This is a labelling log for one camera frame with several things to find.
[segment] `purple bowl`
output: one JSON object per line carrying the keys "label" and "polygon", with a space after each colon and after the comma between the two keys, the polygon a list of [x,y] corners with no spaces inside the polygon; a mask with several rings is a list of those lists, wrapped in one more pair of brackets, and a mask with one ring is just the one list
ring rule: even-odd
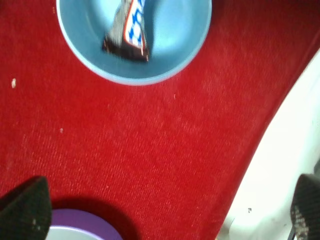
{"label": "purple bowl", "polygon": [[52,212],[47,240],[123,240],[116,229],[102,218],[75,209]]}

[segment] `red fabric surface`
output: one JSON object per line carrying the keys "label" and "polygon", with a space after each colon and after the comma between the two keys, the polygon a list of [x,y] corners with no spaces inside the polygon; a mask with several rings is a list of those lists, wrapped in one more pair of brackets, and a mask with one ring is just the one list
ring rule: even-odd
{"label": "red fabric surface", "polygon": [[44,175],[56,208],[101,216],[125,239],[214,239],[320,46],[320,2],[216,0],[212,14],[185,70],[132,87],[76,59],[54,0],[0,0],[0,195]]}

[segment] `black textured object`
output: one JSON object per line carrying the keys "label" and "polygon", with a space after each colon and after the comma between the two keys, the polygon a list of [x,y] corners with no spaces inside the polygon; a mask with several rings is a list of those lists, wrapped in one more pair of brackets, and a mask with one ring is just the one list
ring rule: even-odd
{"label": "black textured object", "polygon": [[297,240],[320,240],[320,178],[302,174],[295,187],[291,221]]}
{"label": "black textured object", "polygon": [[0,198],[0,240],[45,240],[52,207],[45,177],[33,177]]}

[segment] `blue bowl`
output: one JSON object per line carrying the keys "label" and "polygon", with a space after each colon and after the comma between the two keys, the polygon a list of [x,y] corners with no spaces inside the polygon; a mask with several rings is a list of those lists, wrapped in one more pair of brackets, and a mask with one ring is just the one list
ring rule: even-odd
{"label": "blue bowl", "polygon": [[207,36],[212,0],[146,0],[148,63],[132,62],[102,51],[121,0],[57,0],[63,36],[77,58],[94,73],[125,85],[163,81],[186,67]]}

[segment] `red carpet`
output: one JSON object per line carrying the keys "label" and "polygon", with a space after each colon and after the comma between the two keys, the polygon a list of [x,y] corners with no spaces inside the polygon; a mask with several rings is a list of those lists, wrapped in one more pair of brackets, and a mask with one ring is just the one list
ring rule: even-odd
{"label": "red carpet", "polygon": [[319,33],[319,1],[216,0],[195,60],[132,87],[76,59],[54,0],[0,0],[0,195],[44,175],[126,240],[213,240]]}

